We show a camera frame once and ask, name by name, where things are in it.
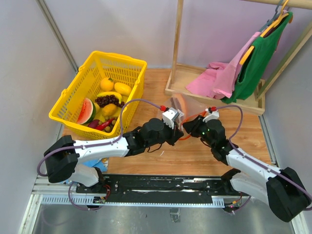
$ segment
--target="wooden tray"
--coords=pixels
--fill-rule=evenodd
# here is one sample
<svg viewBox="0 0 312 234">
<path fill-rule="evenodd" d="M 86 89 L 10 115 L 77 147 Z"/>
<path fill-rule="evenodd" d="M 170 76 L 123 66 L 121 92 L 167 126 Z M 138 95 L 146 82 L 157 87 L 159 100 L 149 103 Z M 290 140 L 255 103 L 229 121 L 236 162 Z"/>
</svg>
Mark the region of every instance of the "wooden tray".
<svg viewBox="0 0 312 234">
<path fill-rule="evenodd" d="M 200 102 L 207 103 L 211 106 L 226 105 L 226 103 L 218 99 L 192 94 L 185 88 L 186 85 L 192 82 L 192 80 L 197 78 L 205 70 L 206 68 L 195 67 L 195 66 L 178 63 L 176 65 L 174 81 L 172 81 L 171 79 L 172 72 L 170 73 L 170 76 L 166 85 L 166 89 L 165 89 L 165 94 L 171 96 L 173 92 L 182 92 L 190 97 L 193 97 L 194 99 Z M 262 87 L 263 84 L 264 84 L 264 80 L 260 80 L 258 87 L 254 92 L 254 95 L 251 95 L 246 100 L 238 99 L 237 103 L 233 103 L 233 104 L 240 106 L 245 113 L 255 114 L 258 116 L 262 115 L 265 110 L 265 96 L 263 96 L 257 101 L 256 95 L 258 93 L 258 90 Z"/>
</svg>

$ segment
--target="metal floor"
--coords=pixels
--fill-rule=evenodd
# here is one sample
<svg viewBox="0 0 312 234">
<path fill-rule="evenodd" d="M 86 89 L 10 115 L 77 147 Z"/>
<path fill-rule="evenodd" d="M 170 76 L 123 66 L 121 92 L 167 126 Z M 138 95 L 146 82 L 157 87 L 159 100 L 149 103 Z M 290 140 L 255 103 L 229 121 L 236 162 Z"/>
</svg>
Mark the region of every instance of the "metal floor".
<svg viewBox="0 0 312 234">
<path fill-rule="evenodd" d="M 87 212 L 71 205 L 41 205 L 33 234 L 71 233 L 291 234 L 293 229 L 259 200 L 250 201 L 236 215 L 221 208 L 181 208 L 180 220 L 171 217 L 168 207 L 106 206 Z"/>
</svg>

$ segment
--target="plastic basket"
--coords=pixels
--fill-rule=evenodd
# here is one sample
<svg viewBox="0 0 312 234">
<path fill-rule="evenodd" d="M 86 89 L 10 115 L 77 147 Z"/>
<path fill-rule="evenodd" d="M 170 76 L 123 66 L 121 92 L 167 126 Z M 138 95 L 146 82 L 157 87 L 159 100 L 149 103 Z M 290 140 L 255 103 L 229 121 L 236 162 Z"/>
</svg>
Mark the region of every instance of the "plastic basket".
<svg viewBox="0 0 312 234">
<path fill-rule="evenodd" d="M 95 101 L 101 92 L 100 82 L 104 77 L 110 77 L 114 82 L 121 82 L 132 88 L 125 102 L 141 98 L 144 87 L 144 74 L 147 63 L 129 56 L 115 53 L 94 51 L 79 68 L 75 79 L 67 89 L 64 89 L 49 113 L 49 118 L 61 122 L 77 135 L 88 139 L 105 139 L 120 134 L 119 118 L 110 133 L 76 124 L 85 98 Z M 127 105 L 122 114 L 124 130 L 129 127 L 138 102 Z"/>
</svg>

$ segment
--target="white wall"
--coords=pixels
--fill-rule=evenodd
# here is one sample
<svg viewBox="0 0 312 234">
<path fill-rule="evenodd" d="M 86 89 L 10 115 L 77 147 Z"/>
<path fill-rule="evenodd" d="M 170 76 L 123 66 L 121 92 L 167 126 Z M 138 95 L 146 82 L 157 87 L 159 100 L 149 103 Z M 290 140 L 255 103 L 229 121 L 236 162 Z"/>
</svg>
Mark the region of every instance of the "white wall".
<svg viewBox="0 0 312 234">
<path fill-rule="evenodd" d="M 59 130 L 49 110 L 74 71 L 36 1 L 1 1 L 0 31 L 0 227 L 16 234 L 36 166 Z"/>
<path fill-rule="evenodd" d="M 81 65 L 93 50 L 170 67 L 177 0 L 46 0 L 71 53 Z M 178 61 L 206 66 L 230 61 L 274 14 L 275 6 L 240 0 L 185 0 Z M 264 77 L 302 31 L 307 11 L 293 9 L 279 50 Z"/>
<path fill-rule="evenodd" d="M 280 167 L 295 169 L 312 193 L 312 38 L 266 95 L 267 122 Z M 304 212 L 312 233 L 312 212 Z"/>
</svg>

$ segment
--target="yellow fruit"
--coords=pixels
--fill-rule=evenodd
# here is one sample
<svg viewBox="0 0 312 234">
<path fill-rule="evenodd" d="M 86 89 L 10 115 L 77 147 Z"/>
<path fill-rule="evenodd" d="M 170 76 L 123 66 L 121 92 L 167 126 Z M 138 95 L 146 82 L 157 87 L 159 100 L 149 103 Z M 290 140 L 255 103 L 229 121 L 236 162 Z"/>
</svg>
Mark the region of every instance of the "yellow fruit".
<svg viewBox="0 0 312 234">
<path fill-rule="evenodd" d="M 123 83 L 120 83 L 120 82 L 117 82 L 115 84 L 115 90 L 120 93 L 121 95 L 124 95 L 124 96 L 129 96 L 132 89 L 129 85 L 126 85 L 126 84 L 123 84 Z"/>
<path fill-rule="evenodd" d="M 104 78 L 100 83 L 101 89 L 103 91 L 111 91 L 114 88 L 114 81 L 112 78 Z"/>
<path fill-rule="evenodd" d="M 112 116 L 117 111 L 117 106 L 114 104 L 108 104 L 103 107 L 102 115 L 103 116 Z"/>
<path fill-rule="evenodd" d="M 98 111 L 99 111 L 99 109 L 100 109 L 99 105 L 98 105 L 96 102 L 93 102 L 93 104 L 95 105 L 95 107 L 96 107 L 96 112 L 98 113 Z"/>
</svg>

